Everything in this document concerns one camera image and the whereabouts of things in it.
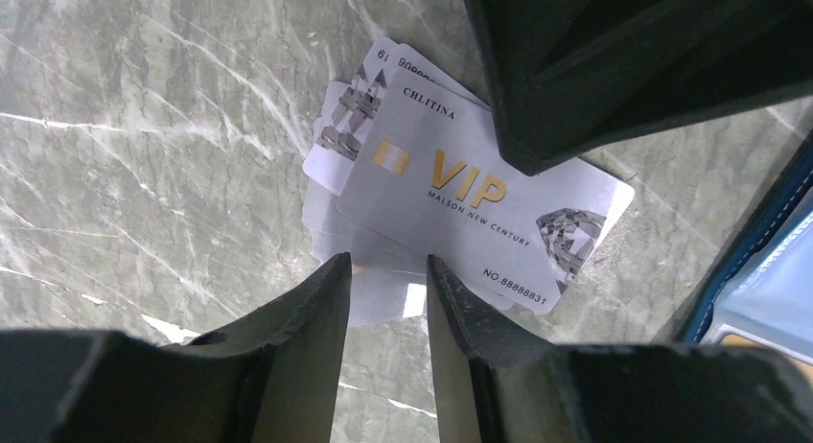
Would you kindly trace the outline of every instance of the dark blue edge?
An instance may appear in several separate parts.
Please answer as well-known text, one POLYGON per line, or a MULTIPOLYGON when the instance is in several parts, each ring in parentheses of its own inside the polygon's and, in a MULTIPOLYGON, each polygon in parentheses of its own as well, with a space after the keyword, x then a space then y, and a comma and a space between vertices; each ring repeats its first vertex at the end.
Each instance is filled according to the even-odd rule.
POLYGON ((793 160, 785 168, 771 189, 770 200, 752 215, 755 221, 737 240, 725 259, 717 266, 700 292, 694 309, 689 314, 681 336, 683 342, 699 342, 711 324, 714 300, 726 283, 735 276, 748 259, 768 244, 787 219, 810 186, 813 185, 813 131, 811 131, 793 160))

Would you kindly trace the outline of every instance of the gray marble tabletop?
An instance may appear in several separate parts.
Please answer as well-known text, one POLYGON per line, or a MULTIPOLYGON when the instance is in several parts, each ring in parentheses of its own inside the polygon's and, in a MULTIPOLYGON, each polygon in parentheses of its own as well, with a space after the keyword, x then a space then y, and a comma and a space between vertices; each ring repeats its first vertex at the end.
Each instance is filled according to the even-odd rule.
MULTIPOLYGON (((294 286, 314 117, 380 35, 486 98, 461 0, 0 0, 0 326, 167 343, 294 286)), ((670 333, 811 127, 807 99, 586 154, 636 198, 551 315, 508 314, 670 333)), ((333 439, 437 440, 424 318, 348 330, 333 439)))

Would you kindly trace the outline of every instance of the gold lettering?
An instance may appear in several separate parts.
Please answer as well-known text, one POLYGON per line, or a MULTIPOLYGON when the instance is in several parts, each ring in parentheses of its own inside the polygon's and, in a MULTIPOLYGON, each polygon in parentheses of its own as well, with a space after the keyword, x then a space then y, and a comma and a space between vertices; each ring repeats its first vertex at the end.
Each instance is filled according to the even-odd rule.
POLYGON ((463 185, 460 186, 460 190, 457 191, 457 199, 463 201, 466 199, 466 196, 469 195, 469 191, 472 190, 472 185, 475 183, 475 179, 477 179, 477 175, 480 174, 480 170, 477 168, 472 168, 469 170, 469 174, 466 176, 466 180, 463 181, 463 185))
POLYGON ((443 175, 443 156, 443 151, 439 149, 434 152, 434 176, 432 177, 432 187, 435 189, 442 189, 443 186, 447 185, 453 177, 457 176, 457 174, 466 168, 466 162, 460 161, 457 162, 457 164, 454 165, 448 173, 443 175))
POLYGON ((480 185, 480 188, 477 190, 477 195, 475 196, 475 200, 472 201, 472 207, 477 208, 480 206, 480 203, 483 200, 492 201, 494 203, 502 200, 505 198, 505 183, 500 181, 499 179, 487 175, 485 176, 485 180, 480 185), (490 190, 492 187, 496 187, 496 191, 490 190))

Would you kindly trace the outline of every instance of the diamond graphic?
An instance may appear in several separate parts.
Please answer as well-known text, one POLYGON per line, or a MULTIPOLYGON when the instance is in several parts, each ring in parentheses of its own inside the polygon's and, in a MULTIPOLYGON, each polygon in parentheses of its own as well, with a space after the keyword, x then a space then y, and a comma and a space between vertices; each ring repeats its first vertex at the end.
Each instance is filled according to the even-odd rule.
POLYGON ((592 254, 606 219, 592 211, 562 208, 536 220, 560 294, 592 254))

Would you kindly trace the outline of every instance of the card chip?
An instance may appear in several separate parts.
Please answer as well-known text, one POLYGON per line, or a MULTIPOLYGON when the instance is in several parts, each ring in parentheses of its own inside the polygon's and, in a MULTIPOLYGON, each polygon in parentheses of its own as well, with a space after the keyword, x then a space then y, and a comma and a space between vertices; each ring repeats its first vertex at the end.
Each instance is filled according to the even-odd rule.
POLYGON ((404 151, 389 141, 383 140, 379 144, 379 148, 376 149, 373 162, 396 175, 403 175, 410 157, 412 157, 411 153, 404 151))

